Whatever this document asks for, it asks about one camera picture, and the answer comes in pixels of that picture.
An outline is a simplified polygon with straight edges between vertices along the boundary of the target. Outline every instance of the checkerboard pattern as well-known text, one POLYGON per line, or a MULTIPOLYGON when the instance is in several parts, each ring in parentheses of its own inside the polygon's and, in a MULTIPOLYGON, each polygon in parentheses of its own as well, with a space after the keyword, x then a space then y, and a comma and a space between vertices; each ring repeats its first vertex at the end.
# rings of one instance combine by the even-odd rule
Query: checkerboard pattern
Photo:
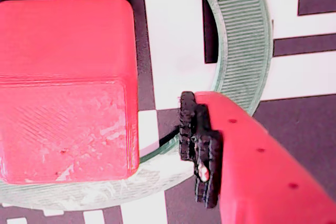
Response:
MULTIPOLYGON (((217 37, 206 0, 128 1, 135 16, 143 156, 157 149, 159 139, 178 124, 180 93, 210 88, 217 37)), ((267 3, 274 58, 254 117, 336 199, 336 0, 267 3)), ((165 192, 93 211, 2 204, 0 224, 220 223, 218 207, 206 210, 194 203, 193 188, 191 178, 165 192)))

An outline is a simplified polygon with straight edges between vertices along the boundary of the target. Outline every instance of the small hole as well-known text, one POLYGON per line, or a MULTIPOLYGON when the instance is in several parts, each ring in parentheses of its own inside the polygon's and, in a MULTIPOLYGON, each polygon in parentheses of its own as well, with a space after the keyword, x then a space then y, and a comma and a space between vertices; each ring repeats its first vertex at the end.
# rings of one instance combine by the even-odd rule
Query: small hole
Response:
POLYGON ((68 148, 64 148, 62 151, 60 151, 61 154, 64 154, 65 152, 68 152, 68 148))
POLYGON ((288 186, 291 188, 291 189, 297 189, 299 187, 298 184, 296 183, 289 183, 288 186))

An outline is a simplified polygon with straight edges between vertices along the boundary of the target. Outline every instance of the white square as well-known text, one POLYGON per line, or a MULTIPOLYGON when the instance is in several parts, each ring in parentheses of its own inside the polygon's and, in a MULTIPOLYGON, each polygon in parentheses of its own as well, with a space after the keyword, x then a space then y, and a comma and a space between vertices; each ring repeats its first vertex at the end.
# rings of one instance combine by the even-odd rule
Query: white square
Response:
POLYGON ((44 216, 58 216, 63 215, 64 211, 62 210, 43 210, 44 216))
POLYGON ((104 213, 102 210, 83 212, 85 224, 105 224, 104 213))
POLYGON ((216 64, 204 62, 202 0, 145 0, 155 108, 179 107, 182 91, 207 91, 216 64))
POLYGON ((139 118, 139 150, 140 156, 144 156, 160 147, 159 127, 156 110, 138 112, 139 118))
POLYGON ((167 223, 164 191, 121 204, 123 224, 167 223))
POLYGON ((7 224, 27 224, 26 218, 8 219, 7 224))
POLYGON ((12 207, 13 205, 7 204, 7 203, 2 203, 3 207, 12 207))

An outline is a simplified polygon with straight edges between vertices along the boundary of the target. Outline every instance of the red cube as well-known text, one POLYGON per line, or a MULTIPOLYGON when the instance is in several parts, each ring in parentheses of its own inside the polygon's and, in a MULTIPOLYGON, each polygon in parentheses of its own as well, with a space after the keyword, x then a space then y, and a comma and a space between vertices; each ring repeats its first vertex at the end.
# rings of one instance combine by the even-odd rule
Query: red cube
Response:
POLYGON ((125 0, 0 3, 0 158, 11 184, 123 179, 139 165, 125 0))

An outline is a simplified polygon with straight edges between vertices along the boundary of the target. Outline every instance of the cube face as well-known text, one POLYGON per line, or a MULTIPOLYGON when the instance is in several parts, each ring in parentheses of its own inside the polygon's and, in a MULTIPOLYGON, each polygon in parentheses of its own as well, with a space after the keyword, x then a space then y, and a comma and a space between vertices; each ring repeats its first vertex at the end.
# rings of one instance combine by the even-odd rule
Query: cube face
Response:
POLYGON ((3 180, 31 184, 129 177, 139 165, 129 4, 18 2, 0 3, 3 180))

